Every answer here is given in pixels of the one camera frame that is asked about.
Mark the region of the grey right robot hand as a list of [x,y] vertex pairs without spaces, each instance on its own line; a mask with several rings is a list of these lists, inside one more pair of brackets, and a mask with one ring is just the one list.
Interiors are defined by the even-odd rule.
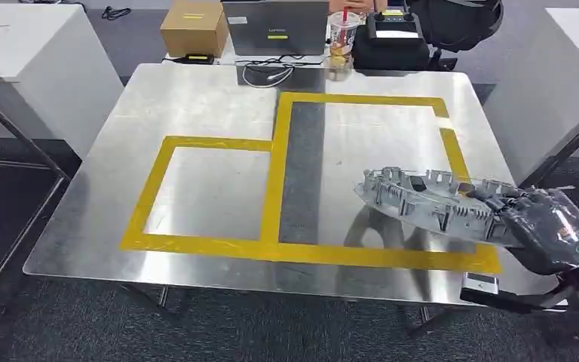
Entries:
[[518,189],[492,194],[479,189],[467,193],[487,205],[518,247],[512,255],[538,275],[579,269],[579,208],[561,189]]

